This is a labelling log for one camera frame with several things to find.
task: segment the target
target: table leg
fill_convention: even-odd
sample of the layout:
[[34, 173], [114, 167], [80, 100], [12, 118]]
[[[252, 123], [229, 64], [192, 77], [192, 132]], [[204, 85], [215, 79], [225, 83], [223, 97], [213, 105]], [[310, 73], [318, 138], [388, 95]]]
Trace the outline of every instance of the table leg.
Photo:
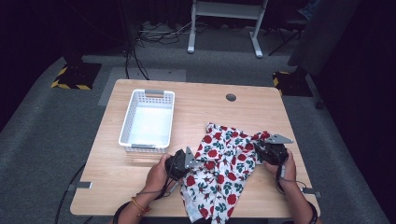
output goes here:
[[256, 57], [262, 58], [262, 49], [260, 48], [259, 42], [257, 41], [257, 34], [259, 33], [260, 27], [262, 26], [262, 18], [264, 17], [265, 8], [267, 6], [268, 0], [262, 1], [262, 9], [260, 10], [259, 18], [256, 21], [256, 27], [254, 33], [250, 32], [251, 43], [253, 44]]
[[188, 53], [194, 53], [196, 12], [197, 12], [196, 0], [194, 0], [194, 2], [192, 3], [192, 9], [191, 9], [191, 30], [190, 30], [189, 47], [187, 48]]

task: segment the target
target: bracelet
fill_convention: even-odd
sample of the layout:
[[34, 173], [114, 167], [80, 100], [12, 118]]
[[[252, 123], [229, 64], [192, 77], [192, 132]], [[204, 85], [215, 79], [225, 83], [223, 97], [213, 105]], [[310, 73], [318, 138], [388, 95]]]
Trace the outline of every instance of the bracelet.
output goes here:
[[134, 206], [136, 206], [136, 207], [140, 210], [141, 213], [138, 214], [139, 217], [145, 215], [147, 212], [149, 212], [149, 210], [151, 210], [150, 207], [148, 207], [148, 208], [145, 209], [145, 208], [143, 208], [142, 206], [140, 206], [140, 205], [137, 203], [137, 201], [134, 199], [134, 197], [132, 197], [131, 202], [134, 204]]

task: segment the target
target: gray carpet floor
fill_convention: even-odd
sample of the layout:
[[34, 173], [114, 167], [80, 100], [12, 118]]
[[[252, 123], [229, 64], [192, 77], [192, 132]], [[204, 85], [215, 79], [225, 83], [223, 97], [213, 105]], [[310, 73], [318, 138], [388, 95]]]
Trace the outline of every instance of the gray carpet floor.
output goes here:
[[[261, 32], [259, 43], [264, 57], [257, 59], [248, 38], [250, 30], [205, 30], [197, 35], [193, 54], [187, 53], [187, 35], [171, 45], [137, 42], [136, 55], [151, 74], [156, 70], [177, 70], [182, 71], [187, 82], [273, 86], [275, 71], [295, 69], [287, 66], [287, 61], [298, 40], [268, 57], [266, 54], [280, 44], [280, 36], [276, 32], [263, 36]], [[83, 61], [102, 64], [92, 91], [50, 88], [65, 64], [61, 58], [37, 80], [0, 133], [1, 223], [53, 223], [71, 177], [87, 160], [111, 92], [108, 83], [125, 76], [125, 59], [120, 52], [102, 52], [84, 56]], [[136, 68], [131, 61], [131, 71]], [[350, 157], [331, 115], [326, 109], [315, 109], [318, 90], [309, 77], [307, 81], [314, 97], [282, 99], [313, 187], [322, 193], [318, 202], [323, 221], [389, 223]], [[87, 219], [70, 213], [72, 198], [73, 192], [68, 192], [59, 223], [83, 223]], [[107, 221], [109, 217], [94, 217], [90, 223]], [[189, 223], [186, 218], [143, 220], [160, 221]], [[272, 224], [281, 222], [269, 219]], [[232, 223], [265, 222], [234, 219]]]

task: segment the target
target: cloth with red flower print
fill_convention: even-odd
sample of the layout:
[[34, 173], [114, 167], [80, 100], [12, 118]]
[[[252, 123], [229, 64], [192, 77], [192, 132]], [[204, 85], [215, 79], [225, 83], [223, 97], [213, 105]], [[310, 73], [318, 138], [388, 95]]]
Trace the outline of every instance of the cloth with red flower print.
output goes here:
[[192, 168], [183, 178], [183, 200], [192, 203], [203, 218], [211, 218], [212, 224], [225, 223], [256, 165], [253, 143], [269, 136], [268, 132], [249, 136], [235, 128], [208, 123], [195, 154], [204, 165]]

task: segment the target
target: white plastic basket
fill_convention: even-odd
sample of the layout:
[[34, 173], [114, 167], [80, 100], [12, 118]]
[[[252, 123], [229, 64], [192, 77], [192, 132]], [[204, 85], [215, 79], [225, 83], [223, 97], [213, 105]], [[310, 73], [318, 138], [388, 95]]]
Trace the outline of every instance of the white plastic basket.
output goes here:
[[175, 93], [134, 90], [120, 133], [127, 151], [166, 153], [172, 131]]

